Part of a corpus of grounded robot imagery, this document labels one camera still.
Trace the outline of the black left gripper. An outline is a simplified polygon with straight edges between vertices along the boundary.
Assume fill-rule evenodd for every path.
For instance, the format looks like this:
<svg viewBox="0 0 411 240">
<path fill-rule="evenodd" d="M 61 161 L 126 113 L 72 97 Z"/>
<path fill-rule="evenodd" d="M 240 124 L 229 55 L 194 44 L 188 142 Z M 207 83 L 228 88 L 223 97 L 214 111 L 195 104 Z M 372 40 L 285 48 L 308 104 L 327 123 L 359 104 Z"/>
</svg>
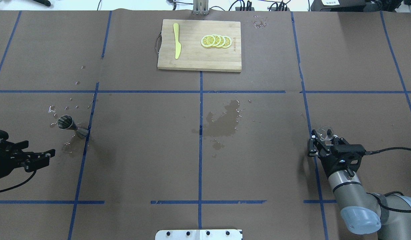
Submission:
<svg viewBox="0 0 411 240">
<path fill-rule="evenodd" d="M 55 156 L 55 149 L 46 152 L 23 152 L 29 141 L 18 143 L 8 141 L 9 134 L 0 130 L 0 179 L 8 176 L 14 169 L 23 167 L 31 173 L 50 165 L 50 158 Z"/>
</svg>

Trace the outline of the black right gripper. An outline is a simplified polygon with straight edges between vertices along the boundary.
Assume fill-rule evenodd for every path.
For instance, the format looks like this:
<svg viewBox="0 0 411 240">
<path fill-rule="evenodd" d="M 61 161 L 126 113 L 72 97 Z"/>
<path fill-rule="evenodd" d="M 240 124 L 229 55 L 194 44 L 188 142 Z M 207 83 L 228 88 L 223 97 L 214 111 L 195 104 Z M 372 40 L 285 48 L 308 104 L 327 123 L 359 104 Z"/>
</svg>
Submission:
<svg viewBox="0 0 411 240">
<path fill-rule="evenodd" d="M 317 156 L 317 158 L 319 158 L 327 177 L 344 168 L 344 163 L 340 163 L 336 154 L 331 150 L 332 146 L 338 145 L 349 145 L 349 143 L 344 138 L 340 138 L 337 135 L 334 135 L 330 142 L 321 142 L 317 130 L 312 129 L 311 137 L 307 143 L 307 156 Z"/>
</svg>

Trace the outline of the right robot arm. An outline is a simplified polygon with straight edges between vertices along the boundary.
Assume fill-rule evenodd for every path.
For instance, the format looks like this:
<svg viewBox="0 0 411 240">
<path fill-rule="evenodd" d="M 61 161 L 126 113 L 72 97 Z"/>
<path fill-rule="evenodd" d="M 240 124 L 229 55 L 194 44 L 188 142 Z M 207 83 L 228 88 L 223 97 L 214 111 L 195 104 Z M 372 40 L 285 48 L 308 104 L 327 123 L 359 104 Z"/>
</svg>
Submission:
<svg viewBox="0 0 411 240">
<path fill-rule="evenodd" d="M 366 192 L 358 176 L 366 155 L 396 150 L 390 147 L 367 151 L 332 132 L 313 129 L 307 143 L 309 157 L 317 157 L 329 181 L 340 215 L 353 234 L 376 233 L 379 240 L 411 240 L 411 197 L 399 191 Z"/>
</svg>

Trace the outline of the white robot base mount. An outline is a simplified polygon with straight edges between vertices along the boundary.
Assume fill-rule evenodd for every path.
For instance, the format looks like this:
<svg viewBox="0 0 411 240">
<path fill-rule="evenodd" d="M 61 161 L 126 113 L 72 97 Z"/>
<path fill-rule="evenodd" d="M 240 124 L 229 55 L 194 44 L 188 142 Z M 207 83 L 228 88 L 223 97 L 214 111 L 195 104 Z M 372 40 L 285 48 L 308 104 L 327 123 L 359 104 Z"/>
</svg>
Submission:
<svg viewBox="0 0 411 240">
<path fill-rule="evenodd" d="M 238 229 L 160 230 L 155 240 L 243 240 L 243 234 Z"/>
</svg>

